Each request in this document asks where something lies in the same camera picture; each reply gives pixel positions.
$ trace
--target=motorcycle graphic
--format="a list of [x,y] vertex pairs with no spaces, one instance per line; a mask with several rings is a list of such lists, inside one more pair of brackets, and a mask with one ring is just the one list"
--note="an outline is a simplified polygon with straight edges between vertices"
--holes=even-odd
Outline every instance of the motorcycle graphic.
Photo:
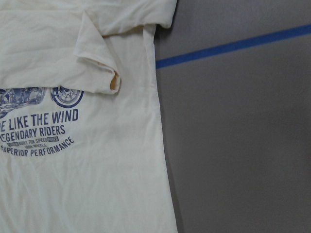
[[[51,99],[63,108],[76,106],[83,96],[83,91],[60,87],[49,88]],[[28,105],[40,104],[47,88],[28,87],[0,89],[0,118],[8,112]]]

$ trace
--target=blue stripe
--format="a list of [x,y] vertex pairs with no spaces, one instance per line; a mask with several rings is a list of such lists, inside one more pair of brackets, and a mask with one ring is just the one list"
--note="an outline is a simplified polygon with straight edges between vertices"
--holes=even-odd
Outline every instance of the blue stripe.
[[237,42],[233,42],[233,43],[229,43],[225,45],[220,45],[220,46],[212,47],[209,49],[199,50],[199,51],[195,51],[195,52],[191,52],[191,53],[187,53],[187,54],[183,54],[183,55],[179,55],[179,56],[175,56],[171,58],[166,58],[163,60],[158,60],[155,62],[155,67],[157,69],[163,68],[163,67],[169,67],[169,66],[173,66],[173,65],[180,64],[183,62],[189,62],[189,61],[193,61],[193,60],[197,60],[201,58],[215,56],[215,55],[222,54],[222,53],[242,50],[245,48],[268,44],[268,43],[285,40],[285,39],[289,39],[289,38],[293,38],[297,36],[302,36],[306,34],[311,34],[311,24],[276,32],[276,33],[271,33],[267,35],[261,35],[258,37],[253,37],[253,38],[249,38],[246,40],[241,40],[241,41],[237,41]]

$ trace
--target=t-shirt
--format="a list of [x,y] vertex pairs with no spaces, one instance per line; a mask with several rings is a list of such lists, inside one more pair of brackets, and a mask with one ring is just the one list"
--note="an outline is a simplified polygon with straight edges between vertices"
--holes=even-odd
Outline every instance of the t-shirt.
[[0,2],[0,232],[176,233],[153,38],[175,0]]

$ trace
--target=gray floor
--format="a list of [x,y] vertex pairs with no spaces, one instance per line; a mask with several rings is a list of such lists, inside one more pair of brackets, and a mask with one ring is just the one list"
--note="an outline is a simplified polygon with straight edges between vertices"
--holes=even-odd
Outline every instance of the gray floor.
[[[179,0],[156,58],[311,24],[306,0]],[[157,70],[179,233],[311,232],[311,35]]]

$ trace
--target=blue tape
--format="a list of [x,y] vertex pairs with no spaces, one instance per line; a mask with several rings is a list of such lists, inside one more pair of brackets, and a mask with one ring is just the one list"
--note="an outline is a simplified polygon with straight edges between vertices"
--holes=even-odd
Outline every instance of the blue tape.
[[186,53],[183,55],[166,58],[162,60],[158,60],[155,62],[155,67],[157,69],[163,68],[163,67],[169,67],[173,65],[177,65],[183,62],[189,62],[201,58],[211,57],[222,53],[232,52],[236,50],[242,50],[245,48],[268,44],[280,40],[285,40],[293,37],[298,37],[306,34],[311,34],[311,24],[292,28],[276,33],[271,33],[267,35],[261,35],[253,38],[249,38],[246,40],[241,40],[225,45],[220,45],[216,47],[212,47],[209,49],[199,50],[191,53]]

